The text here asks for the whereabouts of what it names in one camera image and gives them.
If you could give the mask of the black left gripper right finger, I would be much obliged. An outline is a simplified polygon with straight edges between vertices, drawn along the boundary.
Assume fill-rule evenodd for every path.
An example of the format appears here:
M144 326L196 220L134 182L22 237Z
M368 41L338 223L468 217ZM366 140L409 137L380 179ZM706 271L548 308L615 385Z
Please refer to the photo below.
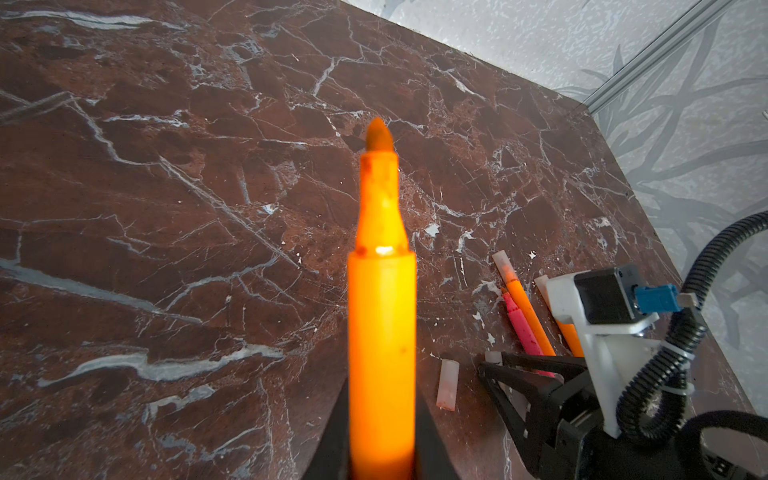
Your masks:
M415 479L419 480L459 479L429 406L420 393L416 395L414 472Z

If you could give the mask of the yellow-orange highlighter pen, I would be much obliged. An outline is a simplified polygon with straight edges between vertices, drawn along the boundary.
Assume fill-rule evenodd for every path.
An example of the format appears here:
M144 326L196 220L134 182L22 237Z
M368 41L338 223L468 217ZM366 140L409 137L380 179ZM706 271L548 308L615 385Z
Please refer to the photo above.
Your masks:
M360 158L348 256L349 440L355 479L409 479L415 460L417 261L399 206L399 159L380 118Z

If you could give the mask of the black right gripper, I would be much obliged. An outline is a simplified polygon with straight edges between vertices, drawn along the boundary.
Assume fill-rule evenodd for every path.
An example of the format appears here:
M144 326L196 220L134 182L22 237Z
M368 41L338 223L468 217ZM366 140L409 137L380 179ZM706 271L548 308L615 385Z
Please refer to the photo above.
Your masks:
M582 374L584 358L503 353L502 361L505 366L482 362L478 376L534 478L685 477L672 443L643 449L604 431L602 410Z

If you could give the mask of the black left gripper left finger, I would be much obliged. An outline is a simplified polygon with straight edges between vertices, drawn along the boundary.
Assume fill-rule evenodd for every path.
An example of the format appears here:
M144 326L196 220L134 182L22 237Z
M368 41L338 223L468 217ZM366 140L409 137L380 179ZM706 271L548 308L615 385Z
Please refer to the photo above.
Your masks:
M347 480L349 457L349 382L344 381L303 480Z

